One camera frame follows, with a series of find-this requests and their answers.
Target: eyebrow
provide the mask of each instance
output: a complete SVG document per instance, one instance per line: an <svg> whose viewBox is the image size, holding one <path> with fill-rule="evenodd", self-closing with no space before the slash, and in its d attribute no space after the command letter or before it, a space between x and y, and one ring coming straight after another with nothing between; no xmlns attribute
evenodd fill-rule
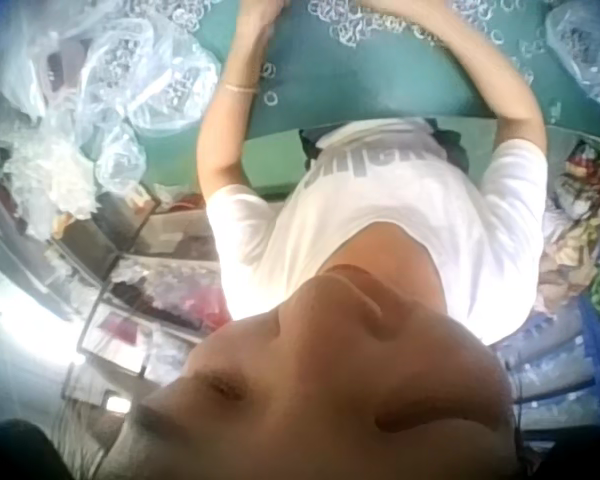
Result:
<svg viewBox="0 0 600 480"><path fill-rule="evenodd" d="M168 415L146 405L137 405L127 420L133 427L171 444L190 444L192 436L187 429Z"/></svg>

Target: neck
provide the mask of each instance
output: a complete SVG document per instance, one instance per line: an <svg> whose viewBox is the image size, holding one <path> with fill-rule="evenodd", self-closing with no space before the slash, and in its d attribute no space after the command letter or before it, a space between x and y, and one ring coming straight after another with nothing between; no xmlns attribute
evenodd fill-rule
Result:
<svg viewBox="0 0 600 480"><path fill-rule="evenodd" d="M336 250L320 268L355 265L401 295L447 315L438 271L421 244L392 223L374 223Z"/></svg>

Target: person's left hand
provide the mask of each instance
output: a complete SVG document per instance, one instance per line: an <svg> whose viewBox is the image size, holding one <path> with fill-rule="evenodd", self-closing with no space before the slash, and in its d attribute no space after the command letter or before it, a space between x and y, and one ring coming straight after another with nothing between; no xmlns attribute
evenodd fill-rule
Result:
<svg viewBox="0 0 600 480"><path fill-rule="evenodd" d="M236 30L247 35L268 34L290 0L241 0Z"/></svg>

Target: person's right arm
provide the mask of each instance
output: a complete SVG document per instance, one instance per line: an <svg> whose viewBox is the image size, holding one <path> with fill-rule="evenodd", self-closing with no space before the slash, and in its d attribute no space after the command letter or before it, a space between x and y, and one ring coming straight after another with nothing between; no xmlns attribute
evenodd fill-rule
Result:
<svg viewBox="0 0 600 480"><path fill-rule="evenodd" d="M446 0L362 0L362 3L417 23L444 43L498 119L494 148L507 140L523 139L546 154L544 120L533 92L507 57L451 10Z"/></svg>

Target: bracelet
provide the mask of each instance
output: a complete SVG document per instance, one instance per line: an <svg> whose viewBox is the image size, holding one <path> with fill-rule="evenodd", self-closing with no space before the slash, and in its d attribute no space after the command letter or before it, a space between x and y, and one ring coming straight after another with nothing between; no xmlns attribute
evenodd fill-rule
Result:
<svg viewBox="0 0 600 480"><path fill-rule="evenodd" d="M257 87L241 87L238 85L232 85L230 83L222 83L222 86L227 90L235 93L250 93L251 95L256 95L258 93Z"/></svg>

